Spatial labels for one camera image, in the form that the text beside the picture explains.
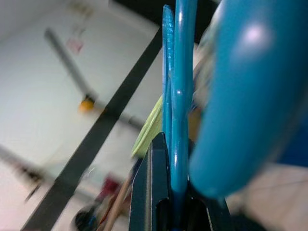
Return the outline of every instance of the red object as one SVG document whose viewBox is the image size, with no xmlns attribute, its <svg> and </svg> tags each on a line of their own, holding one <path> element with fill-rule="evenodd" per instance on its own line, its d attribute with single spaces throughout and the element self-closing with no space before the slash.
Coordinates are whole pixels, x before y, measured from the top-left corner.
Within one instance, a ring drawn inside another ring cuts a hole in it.
<svg viewBox="0 0 308 231">
<path fill-rule="evenodd" d="M 72 53 L 79 54 L 81 48 L 83 47 L 83 41 L 75 38 L 69 38 L 66 45 Z"/>
<path fill-rule="evenodd" d="M 120 183 L 113 179 L 111 176 L 107 176 L 104 185 L 102 186 L 101 193 L 98 195 L 98 200 L 103 200 L 106 196 L 114 194 L 120 187 Z"/>
</svg>

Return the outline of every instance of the white floor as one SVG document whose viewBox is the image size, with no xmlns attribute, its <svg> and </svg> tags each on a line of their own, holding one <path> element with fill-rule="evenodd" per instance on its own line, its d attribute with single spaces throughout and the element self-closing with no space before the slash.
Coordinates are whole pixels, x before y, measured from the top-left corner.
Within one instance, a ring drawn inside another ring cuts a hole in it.
<svg viewBox="0 0 308 231">
<path fill-rule="evenodd" d="M 232 213 L 244 206 L 270 231 L 308 230 L 308 168 L 268 165 L 227 199 Z"/>
<path fill-rule="evenodd" d="M 62 171 L 100 111 L 83 114 L 83 98 L 55 52 L 44 39 L 52 28 L 63 44 L 74 37 L 76 25 L 85 27 L 84 46 L 70 52 L 101 102 L 107 103 L 149 42 L 158 26 L 108 1 L 91 0 L 93 15 L 84 20 L 67 4 L 0 44 L 0 157 L 13 155 L 43 171 L 50 180 Z M 161 95 L 161 52 L 129 101 L 124 114 L 145 121 Z M 53 230 L 69 230 L 73 216 L 95 198 L 107 174 L 124 179 L 132 167 L 131 148 L 138 131 L 117 122 L 92 165 L 85 172 L 77 193 L 67 204 Z M 50 185 L 43 185 L 25 204 L 30 193 L 12 167 L 0 163 L 0 230 L 19 230 L 42 200 Z M 120 219 L 117 230 L 127 230 Z"/>
</svg>

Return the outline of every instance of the blue plastic piece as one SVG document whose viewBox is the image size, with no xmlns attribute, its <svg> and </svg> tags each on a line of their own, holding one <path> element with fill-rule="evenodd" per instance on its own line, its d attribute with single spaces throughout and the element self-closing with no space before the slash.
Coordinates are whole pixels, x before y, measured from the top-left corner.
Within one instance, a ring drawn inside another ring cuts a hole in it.
<svg viewBox="0 0 308 231">
<path fill-rule="evenodd" d="M 174 222 L 179 224 L 188 177 L 187 115 L 193 95 L 193 43 L 197 0 L 177 0 L 174 32 L 174 75 L 171 78 L 171 189 Z"/>
<path fill-rule="evenodd" d="M 167 5 L 163 7 L 163 116 L 162 128 L 166 136 L 166 143 L 171 163 L 171 81 L 174 67 L 174 18 L 171 8 Z"/>
<path fill-rule="evenodd" d="M 308 2 L 225 1 L 212 92 L 190 181 L 220 198 L 279 154 L 308 92 Z"/>
<path fill-rule="evenodd" d="M 300 127 L 290 144 L 285 149 L 277 163 L 308 167 L 308 115 L 301 122 Z"/>
</svg>

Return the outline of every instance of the wooden stick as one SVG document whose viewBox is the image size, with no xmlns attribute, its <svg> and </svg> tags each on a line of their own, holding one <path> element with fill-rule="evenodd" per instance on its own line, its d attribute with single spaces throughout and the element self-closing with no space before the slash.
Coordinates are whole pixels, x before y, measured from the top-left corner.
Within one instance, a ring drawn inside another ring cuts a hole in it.
<svg viewBox="0 0 308 231">
<path fill-rule="evenodd" d="M 127 191 L 129 189 L 129 186 L 130 186 L 130 182 L 131 182 L 131 173 L 129 174 L 129 176 L 127 177 L 127 179 L 125 180 L 125 182 L 123 183 L 121 189 L 120 189 L 120 192 L 114 202 L 114 205 L 112 206 L 111 210 L 110 210 L 110 213 L 109 213 L 109 216 L 107 218 L 107 221 L 106 221 L 106 226 L 104 228 L 103 231 L 111 231 L 114 223 L 115 223 L 115 220 L 117 219 L 119 213 L 120 213 L 120 210 L 121 210 L 121 206 L 123 204 L 123 201 L 125 199 L 125 196 L 127 194 Z"/>
</svg>

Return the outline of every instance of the black metal bracket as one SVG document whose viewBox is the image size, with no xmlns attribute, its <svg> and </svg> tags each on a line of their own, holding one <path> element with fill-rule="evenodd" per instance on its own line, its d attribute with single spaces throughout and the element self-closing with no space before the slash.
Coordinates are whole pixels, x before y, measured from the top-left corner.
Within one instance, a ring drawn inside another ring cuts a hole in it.
<svg viewBox="0 0 308 231">
<path fill-rule="evenodd" d="M 159 133 L 133 181 L 129 230 L 170 230 L 171 197 L 167 146 L 164 134 Z M 234 230 L 226 202 L 204 198 L 190 184 L 181 225 L 186 231 Z"/>
</svg>

